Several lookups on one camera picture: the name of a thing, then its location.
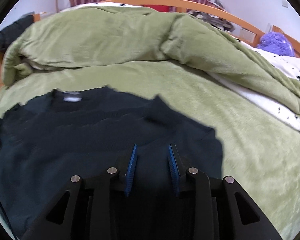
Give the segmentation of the dark navy sweatshirt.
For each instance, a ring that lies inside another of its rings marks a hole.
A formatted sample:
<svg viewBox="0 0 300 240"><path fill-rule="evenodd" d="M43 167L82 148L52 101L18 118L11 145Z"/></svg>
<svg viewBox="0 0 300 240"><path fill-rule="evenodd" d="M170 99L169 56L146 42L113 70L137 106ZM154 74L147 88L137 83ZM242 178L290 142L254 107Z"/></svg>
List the dark navy sweatshirt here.
<svg viewBox="0 0 300 240"><path fill-rule="evenodd" d="M94 177L136 148L137 184L168 187L167 154L175 144L189 163L222 175L215 131L170 109L109 87L69 95L53 90L15 105L0 126L0 202L21 237L72 176Z"/></svg>

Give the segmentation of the green plush bed sheet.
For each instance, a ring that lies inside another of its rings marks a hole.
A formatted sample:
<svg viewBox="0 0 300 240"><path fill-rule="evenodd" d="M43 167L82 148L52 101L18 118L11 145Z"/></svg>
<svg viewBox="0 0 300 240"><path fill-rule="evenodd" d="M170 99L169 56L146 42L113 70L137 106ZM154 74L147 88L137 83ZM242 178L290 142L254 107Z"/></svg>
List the green plush bed sheet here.
<svg viewBox="0 0 300 240"><path fill-rule="evenodd" d="M152 98L213 127L223 144L223 173L233 176L283 239L300 233L300 133L275 119L202 70L175 62L137 61L35 72L0 89L0 116L16 103L60 90L103 86Z"/></svg>

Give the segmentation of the green plush quilt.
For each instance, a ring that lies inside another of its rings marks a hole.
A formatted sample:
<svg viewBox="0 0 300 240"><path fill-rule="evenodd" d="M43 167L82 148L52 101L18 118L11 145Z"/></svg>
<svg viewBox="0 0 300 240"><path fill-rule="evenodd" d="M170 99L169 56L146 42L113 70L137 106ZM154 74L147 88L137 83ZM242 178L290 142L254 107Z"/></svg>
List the green plush quilt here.
<svg viewBox="0 0 300 240"><path fill-rule="evenodd" d="M131 61L175 60L266 95L300 115L300 79L285 76L259 53L189 14L146 7L85 7L30 25L7 49L6 86L32 73L21 58L44 70Z"/></svg>

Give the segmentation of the cluttered desk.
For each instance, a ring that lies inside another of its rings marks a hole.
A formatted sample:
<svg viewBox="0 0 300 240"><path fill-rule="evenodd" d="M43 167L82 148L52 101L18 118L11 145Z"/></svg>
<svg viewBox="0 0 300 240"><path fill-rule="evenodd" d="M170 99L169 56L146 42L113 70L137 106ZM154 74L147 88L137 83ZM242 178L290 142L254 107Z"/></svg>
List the cluttered desk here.
<svg viewBox="0 0 300 240"><path fill-rule="evenodd" d="M214 2L207 0L205 2L205 4L212 8L227 12L227 10L221 4L220 0L215 0ZM218 29L221 29L223 31L232 33L235 30L235 26L232 22L230 22L229 20L220 18L216 15L208 14L206 12L202 12L202 11L198 11L198 10L191 10L191 9L189 9L187 11L187 13L198 18L199 20L207 22L207 23L211 24L212 26L214 26Z"/></svg>

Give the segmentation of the purple plush toy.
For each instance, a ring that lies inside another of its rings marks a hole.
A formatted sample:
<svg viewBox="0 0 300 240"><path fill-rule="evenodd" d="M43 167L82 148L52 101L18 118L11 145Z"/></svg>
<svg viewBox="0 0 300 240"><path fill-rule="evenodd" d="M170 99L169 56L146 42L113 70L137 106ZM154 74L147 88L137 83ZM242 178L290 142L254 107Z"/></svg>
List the purple plush toy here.
<svg viewBox="0 0 300 240"><path fill-rule="evenodd" d="M293 46L285 35L274 31L264 34L257 48L280 56L295 56Z"/></svg>

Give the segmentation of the black jacket on bedframe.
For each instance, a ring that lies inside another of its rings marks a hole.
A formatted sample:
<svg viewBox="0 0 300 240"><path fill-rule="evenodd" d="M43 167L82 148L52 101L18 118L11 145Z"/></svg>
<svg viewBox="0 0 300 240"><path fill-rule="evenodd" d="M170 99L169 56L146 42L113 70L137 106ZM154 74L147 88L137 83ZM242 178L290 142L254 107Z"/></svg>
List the black jacket on bedframe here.
<svg viewBox="0 0 300 240"><path fill-rule="evenodd" d="M2 29L0 31L0 52L4 53L7 48L33 23L34 16L27 15Z"/></svg>

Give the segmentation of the wooden bed frame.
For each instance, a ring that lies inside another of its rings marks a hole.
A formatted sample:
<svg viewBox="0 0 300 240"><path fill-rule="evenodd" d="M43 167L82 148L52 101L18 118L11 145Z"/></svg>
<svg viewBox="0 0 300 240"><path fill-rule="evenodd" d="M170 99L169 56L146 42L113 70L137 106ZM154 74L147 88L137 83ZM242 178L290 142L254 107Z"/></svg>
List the wooden bed frame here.
<svg viewBox="0 0 300 240"><path fill-rule="evenodd" d="M241 38L242 41L251 45L252 47L256 47L260 38L264 35L264 32L248 23L247 21L229 13L219 9L212 8L205 4L200 4L193 1L187 0L109 0L109 2L120 3L120 4L130 4L130 5L164 5L169 7L175 7L177 12L187 12L187 10L198 10L202 12L206 12L208 14L216 15L220 18L229 20L230 22L241 26L244 29L255 34L253 41L248 41L245 38ZM1 76L1 64L3 59L3 53L0 52L0 76ZM2 87L1 77L0 77L0 89Z"/></svg>

